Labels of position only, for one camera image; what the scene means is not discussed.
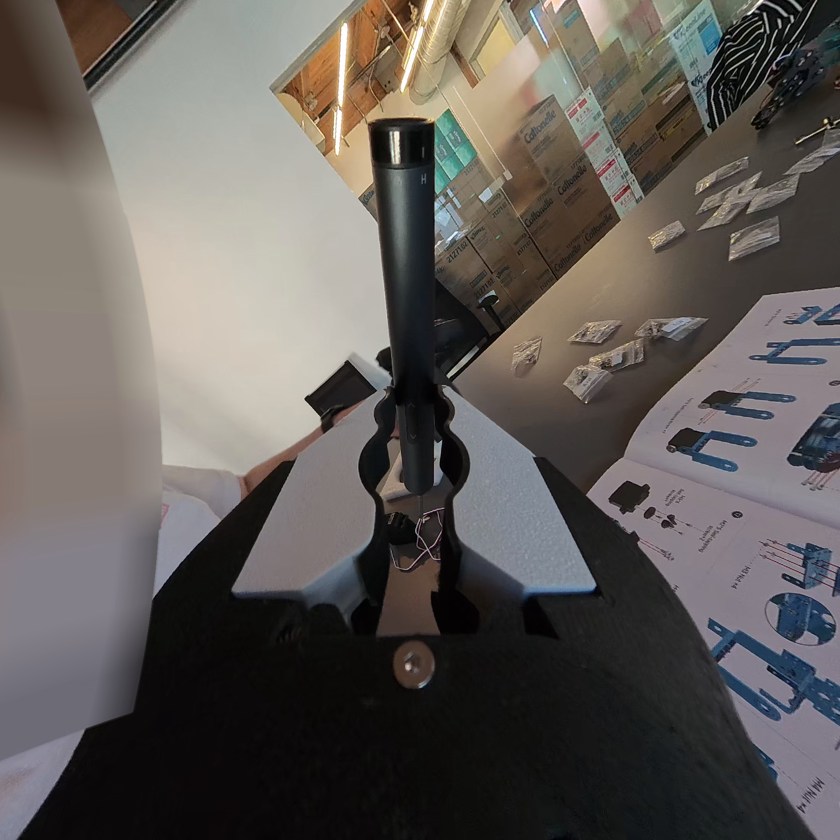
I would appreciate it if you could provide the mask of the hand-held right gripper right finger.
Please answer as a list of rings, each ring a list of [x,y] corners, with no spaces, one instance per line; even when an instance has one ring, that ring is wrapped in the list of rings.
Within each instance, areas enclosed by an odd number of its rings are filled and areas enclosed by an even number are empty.
[[[557,470],[472,406],[437,389],[444,503],[437,590],[441,634],[475,634],[538,596],[591,595],[595,579],[555,499]]]

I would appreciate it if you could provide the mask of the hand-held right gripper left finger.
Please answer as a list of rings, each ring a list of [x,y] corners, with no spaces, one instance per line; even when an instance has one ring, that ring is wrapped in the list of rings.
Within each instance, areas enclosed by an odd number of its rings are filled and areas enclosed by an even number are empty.
[[[395,420],[385,388],[296,458],[232,596],[335,606],[356,633],[377,634],[392,567],[379,487]]]

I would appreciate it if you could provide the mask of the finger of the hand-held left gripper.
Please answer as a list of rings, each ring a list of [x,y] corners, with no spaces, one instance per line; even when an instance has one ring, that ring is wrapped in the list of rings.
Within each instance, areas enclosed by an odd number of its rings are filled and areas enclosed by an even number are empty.
[[[389,372],[378,363],[370,362],[359,354],[349,354],[348,363],[356,378],[369,385],[373,391],[389,387]]]

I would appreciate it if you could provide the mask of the black electric screwdriver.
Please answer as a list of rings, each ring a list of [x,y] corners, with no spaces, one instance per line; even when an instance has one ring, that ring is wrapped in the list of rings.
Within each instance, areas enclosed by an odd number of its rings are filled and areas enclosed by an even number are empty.
[[[369,127],[403,483],[418,517],[434,486],[434,122]]]

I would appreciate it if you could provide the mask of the person's left forearm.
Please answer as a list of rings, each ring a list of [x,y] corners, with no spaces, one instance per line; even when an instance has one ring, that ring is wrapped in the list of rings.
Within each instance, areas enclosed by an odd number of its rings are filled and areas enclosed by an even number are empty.
[[[240,498],[244,500],[257,486],[265,480],[270,474],[281,464],[288,461],[294,461],[296,456],[291,452],[291,449],[278,453],[270,458],[267,458],[257,466],[247,471],[242,476],[238,476],[238,484],[240,488]]]

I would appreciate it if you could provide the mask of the dark brown desk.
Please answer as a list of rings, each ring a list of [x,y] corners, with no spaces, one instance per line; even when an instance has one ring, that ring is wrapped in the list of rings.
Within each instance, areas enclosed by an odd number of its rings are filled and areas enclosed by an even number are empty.
[[[687,625],[719,669],[838,673],[838,148],[749,101],[462,374],[465,443],[588,489],[654,566],[623,641]]]

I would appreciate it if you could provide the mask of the black office chair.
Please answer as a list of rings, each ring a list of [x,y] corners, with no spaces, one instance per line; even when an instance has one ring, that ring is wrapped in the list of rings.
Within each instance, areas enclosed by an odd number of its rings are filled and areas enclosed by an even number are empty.
[[[434,281],[434,359],[441,377],[454,379],[506,330],[497,311],[495,290],[481,297],[476,308],[461,302],[439,280]]]

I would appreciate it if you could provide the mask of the printed instruction booklet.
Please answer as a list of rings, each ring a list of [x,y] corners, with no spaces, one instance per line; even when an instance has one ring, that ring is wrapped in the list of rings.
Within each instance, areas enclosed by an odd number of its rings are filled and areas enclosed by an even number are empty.
[[[839,289],[762,297],[589,497],[704,637],[774,784],[839,837]]]

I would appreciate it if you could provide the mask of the stack of teal boxes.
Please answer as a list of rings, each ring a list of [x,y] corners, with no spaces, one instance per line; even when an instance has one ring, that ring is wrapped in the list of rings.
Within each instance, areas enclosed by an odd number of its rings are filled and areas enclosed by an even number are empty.
[[[436,194],[448,185],[476,158],[476,149],[450,109],[444,111],[434,126],[434,179]]]

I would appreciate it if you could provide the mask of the stack of brown cardboard boxes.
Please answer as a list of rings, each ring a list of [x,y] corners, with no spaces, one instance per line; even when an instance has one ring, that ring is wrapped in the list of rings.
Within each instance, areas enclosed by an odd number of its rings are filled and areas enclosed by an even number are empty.
[[[470,87],[448,58],[432,97],[400,92],[421,2],[364,11],[394,76],[385,114],[450,109],[476,158],[436,194],[435,276],[476,308],[490,290],[507,327],[622,220],[565,110],[591,87],[644,197],[708,134],[705,84],[737,3],[503,2]]]

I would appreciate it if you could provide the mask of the ceiling light strip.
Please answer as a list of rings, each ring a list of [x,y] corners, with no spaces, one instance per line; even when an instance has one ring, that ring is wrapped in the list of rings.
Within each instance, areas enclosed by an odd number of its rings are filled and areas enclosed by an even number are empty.
[[[422,44],[426,24],[431,16],[435,1],[425,1],[423,4],[422,13],[420,13],[417,24],[409,38],[406,48],[406,56],[402,62],[402,78],[400,83],[400,92],[404,93],[411,80],[413,69],[417,61],[417,54]]]
[[[332,127],[333,153],[336,157],[339,157],[341,153],[343,105],[347,91],[347,74],[349,65],[349,43],[350,24],[347,20],[345,20],[343,21],[339,32],[338,80]]]

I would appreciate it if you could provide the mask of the stack of white red-label boxes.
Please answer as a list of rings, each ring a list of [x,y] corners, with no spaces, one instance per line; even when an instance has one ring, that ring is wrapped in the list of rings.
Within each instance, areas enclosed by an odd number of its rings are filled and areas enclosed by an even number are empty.
[[[564,112],[619,219],[624,219],[644,200],[644,193],[607,128],[592,88],[584,88]]]

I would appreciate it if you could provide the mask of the silver ventilation duct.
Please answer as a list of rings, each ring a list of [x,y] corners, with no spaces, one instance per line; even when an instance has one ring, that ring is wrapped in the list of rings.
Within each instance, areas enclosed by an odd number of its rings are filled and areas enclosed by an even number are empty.
[[[448,58],[471,88],[482,71],[477,60],[496,26],[502,1],[421,2],[419,24],[423,34],[416,52],[408,93],[416,103],[430,99],[443,79]]]

